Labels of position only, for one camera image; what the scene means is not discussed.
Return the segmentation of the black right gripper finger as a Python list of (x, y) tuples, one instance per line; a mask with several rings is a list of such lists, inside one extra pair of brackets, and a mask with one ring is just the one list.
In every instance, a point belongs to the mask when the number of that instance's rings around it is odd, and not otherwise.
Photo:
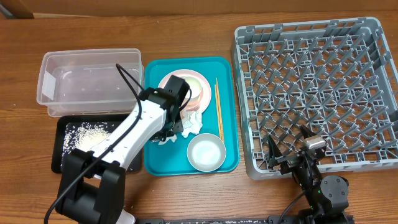
[(268, 140), (268, 145), (269, 145), (268, 168), (273, 168), (280, 164), (280, 161), (278, 161), (278, 159), (280, 157), (282, 157), (282, 153), (279, 150), (279, 148), (277, 147), (277, 144), (275, 143), (275, 141), (273, 140), (273, 138), (270, 134), (268, 135), (267, 140)]
[(304, 139), (308, 139), (308, 138), (316, 136), (316, 134), (313, 131), (311, 131), (310, 129), (308, 129), (305, 125), (300, 126), (300, 132), (302, 133), (302, 136)]

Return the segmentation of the grey bowl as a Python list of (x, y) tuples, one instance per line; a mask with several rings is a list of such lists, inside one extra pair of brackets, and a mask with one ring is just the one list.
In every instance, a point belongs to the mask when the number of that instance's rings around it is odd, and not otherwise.
[(195, 136), (188, 144), (189, 163), (201, 172), (213, 172), (219, 169), (226, 159), (224, 142), (216, 135), (202, 133)]

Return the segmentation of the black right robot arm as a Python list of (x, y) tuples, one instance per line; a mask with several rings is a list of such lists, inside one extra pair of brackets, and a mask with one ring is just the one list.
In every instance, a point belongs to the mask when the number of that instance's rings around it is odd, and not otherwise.
[[(271, 136), (267, 137), (269, 145), (269, 167), (279, 166), (281, 174), (291, 174), (302, 189), (279, 216), (269, 216), (268, 222), (276, 223), (354, 223), (353, 217), (347, 216), (349, 182), (337, 175), (322, 176), (317, 162), (326, 154), (326, 141), (309, 130), (300, 127), (303, 136), (303, 147), (295, 155), (283, 156)], [(287, 212), (302, 198), (309, 204), (295, 216)]]

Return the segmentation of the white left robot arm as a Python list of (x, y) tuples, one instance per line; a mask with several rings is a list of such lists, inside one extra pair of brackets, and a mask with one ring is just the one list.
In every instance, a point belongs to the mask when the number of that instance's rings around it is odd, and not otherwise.
[(149, 140), (164, 140), (179, 127), (187, 87), (148, 88), (137, 94), (131, 114), (88, 151), (64, 158), (57, 199), (48, 209), (78, 223), (135, 223), (124, 210), (126, 169)]

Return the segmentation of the rice pile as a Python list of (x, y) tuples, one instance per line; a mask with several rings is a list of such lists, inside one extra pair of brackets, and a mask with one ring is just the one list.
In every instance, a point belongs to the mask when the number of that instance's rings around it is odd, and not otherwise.
[(107, 122), (68, 123), (63, 138), (62, 155), (77, 148), (88, 151), (110, 135)]

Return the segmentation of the white napkin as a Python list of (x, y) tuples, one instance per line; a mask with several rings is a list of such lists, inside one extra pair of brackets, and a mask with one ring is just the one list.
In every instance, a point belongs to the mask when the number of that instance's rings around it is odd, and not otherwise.
[(158, 140), (155, 139), (155, 140), (152, 140), (151, 143), (157, 143), (158, 145), (164, 145), (164, 144), (166, 144), (169, 141), (175, 142), (176, 140), (177, 140), (177, 135), (174, 134), (173, 136), (166, 137), (164, 141), (159, 140), (159, 139)]
[(188, 138), (189, 134), (199, 134), (202, 124), (202, 113), (200, 111), (185, 111), (181, 112), (183, 131), (181, 135)]

